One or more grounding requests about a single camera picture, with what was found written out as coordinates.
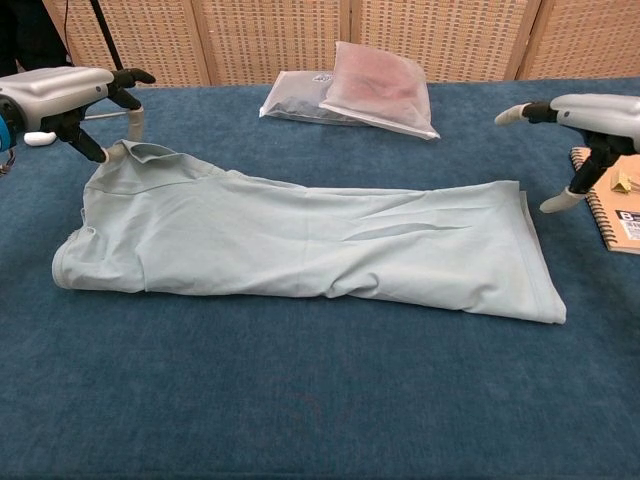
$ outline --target spiral notebook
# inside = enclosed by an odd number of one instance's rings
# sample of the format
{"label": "spiral notebook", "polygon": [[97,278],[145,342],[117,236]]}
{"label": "spiral notebook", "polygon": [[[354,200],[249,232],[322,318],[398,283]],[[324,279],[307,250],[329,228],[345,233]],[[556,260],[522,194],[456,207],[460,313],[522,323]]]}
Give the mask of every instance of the spiral notebook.
{"label": "spiral notebook", "polygon": [[[571,150],[576,170],[589,153],[586,147]],[[610,251],[640,254],[640,155],[621,156],[591,188],[587,202]]]}

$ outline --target clear plastic bag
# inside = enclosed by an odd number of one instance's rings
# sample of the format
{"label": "clear plastic bag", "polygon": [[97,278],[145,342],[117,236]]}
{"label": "clear plastic bag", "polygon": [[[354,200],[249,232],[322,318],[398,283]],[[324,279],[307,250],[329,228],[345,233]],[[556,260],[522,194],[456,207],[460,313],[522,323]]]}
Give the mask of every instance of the clear plastic bag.
{"label": "clear plastic bag", "polygon": [[336,42],[333,82],[320,107],[394,132],[440,138],[424,71],[384,50]]}
{"label": "clear plastic bag", "polygon": [[320,108],[333,81],[332,72],[283,71],[273,84],[260,117],[270,116],[328,125],[365,125],[346,115]]}

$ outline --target woven room divider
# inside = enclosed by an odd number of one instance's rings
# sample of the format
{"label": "woven room divider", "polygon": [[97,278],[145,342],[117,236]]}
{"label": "woven room divider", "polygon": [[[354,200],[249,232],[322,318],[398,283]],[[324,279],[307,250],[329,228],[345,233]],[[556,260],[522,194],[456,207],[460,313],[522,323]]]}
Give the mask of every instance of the woven room divider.
{"label": "woven room divider", "polygon": [[[67,0],[44,4],[76,65],[115,68],[89,0],[68,0],[68,10]],[[191,0],[100,0],[100,6],[125,67],[152,73],[158,87],[211,84]]]}
{"label": "woven room divider", "polygon": [[[75,64],[113,68],[89,0],[44,0]],[[331,70],[347,40],[427,80],[640,75],[640,0],[100,0],[125,66],[156,86],[272,83]]]}
{"label": "woven room divider", "polygon": [[640,76],[640,0],[543,0],[517,78]]}
{"label": "woven room divider", "polygon": [[418,62],[429,82],[515,78],[540,0],[355,0],[352,39]]}
{"label": "woven room divider", "polygon": [[194,0],[214,83],[272,83],[281,70],[332,70],[349,40],[349,0]]}

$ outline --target black pole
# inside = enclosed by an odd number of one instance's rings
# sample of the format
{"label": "black pole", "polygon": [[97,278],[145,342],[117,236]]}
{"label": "black pole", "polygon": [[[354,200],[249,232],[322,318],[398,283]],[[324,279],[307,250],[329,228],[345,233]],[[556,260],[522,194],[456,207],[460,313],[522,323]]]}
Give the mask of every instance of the black pole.
{"label": "black pole", "polygon": [[100,25],[100,30],[102,30],[104,40],[105,42],[107,42],[107,47],[109,47],[109,52],[111,53],[111,58],[113,59],[113,63],[116,66],[116,70],[122,70],[124,67],[122,66],[122,62],[120,61],[120,55],[118,55],[116,44],[113,43],[113,38],[111,37],[111,32],[109,31],[107,21],[104,19],[104,14],[102,13],[100,3],[98,2],[98,0],[91,0],[91,6],[93,7],[93,13],[96,14],[96,19],[98,20],[98,24]]}

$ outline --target blue tablecloth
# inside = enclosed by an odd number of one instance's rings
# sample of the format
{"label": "blue tablecloth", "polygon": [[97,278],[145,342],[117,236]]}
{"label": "blue tablecloth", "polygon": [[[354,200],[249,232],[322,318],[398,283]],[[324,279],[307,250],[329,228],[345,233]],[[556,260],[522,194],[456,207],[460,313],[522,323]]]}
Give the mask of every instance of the blue tablecloth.
{"label": "blue tablecloth", "polygon": [[[258,119],[269,89],[139,90],[145,141],[306,186],[519,180],[567,323],[62,290],[51,260],[95,164],[22,146],[0,180],[0,475],[640,475],[640,256],[608,252],[586,203],[539,212],[573,175],[577,133],[493,123],[524,101],[638,94],[640,79],[431,85],[430,142]],[[84,125],[104,145],[126,131]]]}

